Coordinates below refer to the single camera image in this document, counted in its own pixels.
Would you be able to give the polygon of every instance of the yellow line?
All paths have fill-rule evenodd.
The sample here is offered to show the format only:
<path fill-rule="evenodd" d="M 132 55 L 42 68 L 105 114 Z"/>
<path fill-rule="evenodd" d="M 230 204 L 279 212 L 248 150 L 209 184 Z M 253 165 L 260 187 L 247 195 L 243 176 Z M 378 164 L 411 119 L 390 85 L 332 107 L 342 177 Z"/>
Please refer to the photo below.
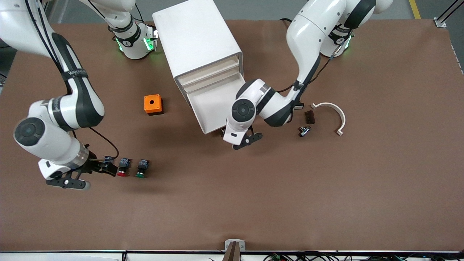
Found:
<path fill-rule="evenodd" d="M 420 19 L 419 9 L 417 9 L 416 1 L 409 0 L 409 4 L 411 5 L 412 13 L 414 14 L 415 19 Z"/>

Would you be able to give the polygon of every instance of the table surface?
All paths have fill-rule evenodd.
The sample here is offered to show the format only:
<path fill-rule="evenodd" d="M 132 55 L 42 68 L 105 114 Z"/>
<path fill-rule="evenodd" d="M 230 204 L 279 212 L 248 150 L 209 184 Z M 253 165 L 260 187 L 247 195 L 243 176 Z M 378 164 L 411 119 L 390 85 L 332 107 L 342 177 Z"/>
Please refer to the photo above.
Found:
<path fill-rule="evenodd" d="M 227 24 L 246 80 L 276 90 L 293 83 L 283 22 Z M 0 96 L 0 250 L 213 250 L 228 238 L 248 250 L 463 248 L 464 78 L 448 32 L 432 20 L 367 22 L 309 86 L 305 110 L 339 105 L 343 136 L 337 112 L 324 107 L 304 138 L 303 111 L 280 128 L 257 119 L 263 139 L 238 151 L 201 132 L 162 53 L 129 60 L 104 24 L 53 27 L 103 101 L 96 129 L 121 157 L 151 166 L 147 179 L 83 175 L 85 192 L 46 186 L 38 158 L 12 133 L 32 102 L 65 86 L 50 59 L 18 53 Z M 143 96 L 155 93 L 165 114 L 148 116 Z M 114 154 L 90 130 L 77 137 L 99 156 Z"/>

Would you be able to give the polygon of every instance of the orange box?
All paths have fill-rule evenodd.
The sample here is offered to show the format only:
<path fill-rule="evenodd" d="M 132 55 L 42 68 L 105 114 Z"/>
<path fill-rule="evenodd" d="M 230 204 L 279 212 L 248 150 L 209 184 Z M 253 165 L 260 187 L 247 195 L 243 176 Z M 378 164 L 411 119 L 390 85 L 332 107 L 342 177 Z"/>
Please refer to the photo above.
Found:
<path fill-rule="evenodd" d="M 145 96 L 144 102 L 145 112 L 148 115 L 163 114 L 163 99 L 159 94 Z"/>

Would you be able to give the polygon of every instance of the brown tabletop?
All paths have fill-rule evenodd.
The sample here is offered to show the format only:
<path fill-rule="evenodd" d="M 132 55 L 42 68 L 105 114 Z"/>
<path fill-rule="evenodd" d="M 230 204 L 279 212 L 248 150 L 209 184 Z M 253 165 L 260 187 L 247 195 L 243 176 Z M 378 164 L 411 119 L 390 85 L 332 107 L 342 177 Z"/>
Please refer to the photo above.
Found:
<path fill-rule="evenodd" d="M 246 80 L 293 83 L 283 22 L 227 24 Z M 162 53 L 127 59 L 104 24 L 53 28 L 103 101 L 96 129 L 135 164 L 130 177 L 83 175 L 88 191 L 47 186 L 13 130 L 32 102 L 65 86 L 51 59 L 18 53 L 0 96 L 0 250 L 214 250 L 228 238 L 248 250 L 464 248 L 464 77 L 432 20 L 369 21 L 309 86 L 305 110 L 281 128 L 258 118 L 263 139 L 238 151 L 201 132 Z M 148 116 L 143 96 L 155 93 L 166 112 Z M 343 136 L 322 107 L 300 138 L 303 112 L 320 102 L 344 110 Z M 89 130 L 77 137 L 114 155 Z M 133 176 L 141 158 L 151 160 L 147 179 Z"/>

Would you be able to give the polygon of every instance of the robotic arm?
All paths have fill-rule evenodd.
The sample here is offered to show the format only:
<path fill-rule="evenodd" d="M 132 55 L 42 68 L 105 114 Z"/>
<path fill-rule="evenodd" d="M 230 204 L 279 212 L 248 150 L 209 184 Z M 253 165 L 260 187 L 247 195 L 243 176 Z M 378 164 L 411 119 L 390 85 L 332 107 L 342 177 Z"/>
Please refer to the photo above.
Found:
<path fill-rule="evenodd" d="M 272 127 L 291 121 L 293 110 L 301 109 L 300 97 L 311 82 L 322 54 L 331 58 L 346 48 L 351 30 L 365 23 L 372 13 L 386 10 L 393 0 L 309 0 L 287 30 L 287 44 L 298 63 L 298 76 L 287 96 L 282 96 L 261 79 L 245 83 L 227 117 L 223 139 L 238 150 L 261 138 L 247 135 L 256 115 Z M 334 36 L 335 31 L 345 32 Z"/>
<path fill-rule="evenodd" d="M 135 22 L 130 11 L 135 0 L 79 0 L 96 12 L 116 35 L 119 49 L 130 59 L 141 59 L 156 48 L 158 31 Z"/>
<path fill-rule="evenodd" d="M 96 160 L 87 146 L 67 133 L 98 125 L 105 112 L 87 72 L 69 42 L 50 27 L 40 2 L 0 1 L 0 38 L 17 50 L 51 58 L 67 89 L 66 95 L 34 102 L 14 131 L 15 141 L 41 158 L 39 168 L 47 184 L 88 189 L 90 183 L 78 179 L 82 173 L 115 176 L 116 166 Z M 72 172 L 78 173 L 76 179 Z"/>

